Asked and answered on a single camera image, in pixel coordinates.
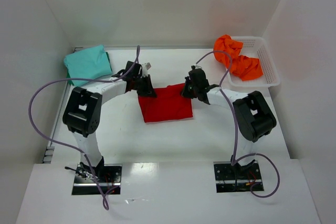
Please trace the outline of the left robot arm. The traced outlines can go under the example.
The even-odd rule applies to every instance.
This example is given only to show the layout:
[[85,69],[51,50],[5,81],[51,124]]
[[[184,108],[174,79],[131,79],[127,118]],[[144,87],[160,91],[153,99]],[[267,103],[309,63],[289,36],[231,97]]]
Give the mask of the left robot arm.
[[150,63],[128,61],[126,68],[90,88],[73,88],[63,123],[73,134],[81,150],[80,166],[88,173],[94,171],[99,179],[105,176],[104,158],[99,151],[96,130],[100,123],[102,106],[111,99],[135,90],[141,97],[156,97],[148,70]]

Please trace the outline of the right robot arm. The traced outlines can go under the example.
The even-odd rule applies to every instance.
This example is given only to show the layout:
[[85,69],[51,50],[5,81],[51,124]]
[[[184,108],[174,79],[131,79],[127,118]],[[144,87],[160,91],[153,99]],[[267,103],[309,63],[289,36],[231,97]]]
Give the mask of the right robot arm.
[[256,143],[261,137],[270,134],[277,125],[275,116],[261,92],[241,93],[223,89],[216,84],[209,84],[205,72],[198,66],[191,66],[181,95],[185,98],[198,99],[208,105],[217,105],[231,110],[235,137],[230,164],[235,172],[241,172],[254,163],[253,159],[247,165],[239,164],[241,160],[248,157],[260,156],[274,165],[269,157],[261,153],[252,152],[237,157],[239,135],[249,142]]

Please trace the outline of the red t shirt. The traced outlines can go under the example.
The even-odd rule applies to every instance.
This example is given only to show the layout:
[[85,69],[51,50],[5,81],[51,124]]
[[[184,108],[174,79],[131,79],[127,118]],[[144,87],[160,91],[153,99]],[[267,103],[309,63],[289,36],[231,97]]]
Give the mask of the red t shirt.
[[138,96],[145,123],[183,120],[193,117],[190,98],[181,96],[184,84],[175,84],[154,89],[156,98]]

